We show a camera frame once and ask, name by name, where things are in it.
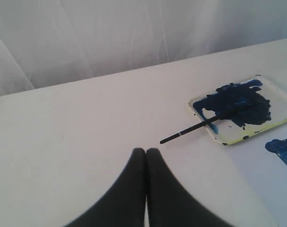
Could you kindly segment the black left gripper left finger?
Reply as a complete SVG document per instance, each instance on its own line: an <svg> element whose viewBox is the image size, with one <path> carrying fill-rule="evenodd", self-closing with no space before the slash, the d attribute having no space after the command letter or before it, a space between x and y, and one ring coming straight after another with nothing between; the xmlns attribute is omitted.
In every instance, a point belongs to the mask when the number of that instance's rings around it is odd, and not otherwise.
<svg viewBox="0 0 287 227"><path fill-rule="evenodd" d="M146 153L135 148L109 190L68 227L143 227L146 207Z"/></svg>

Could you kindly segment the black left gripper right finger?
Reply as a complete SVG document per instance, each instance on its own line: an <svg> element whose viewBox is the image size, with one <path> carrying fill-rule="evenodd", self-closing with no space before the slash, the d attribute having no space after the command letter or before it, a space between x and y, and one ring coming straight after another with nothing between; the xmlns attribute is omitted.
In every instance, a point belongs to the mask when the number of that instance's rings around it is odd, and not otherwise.
<svg viewBox="0 0 287 227"><path fill-rule="evenodd" d="M146 151L146 196L151 227L229 227L179 183L160 151Z"/></svg>

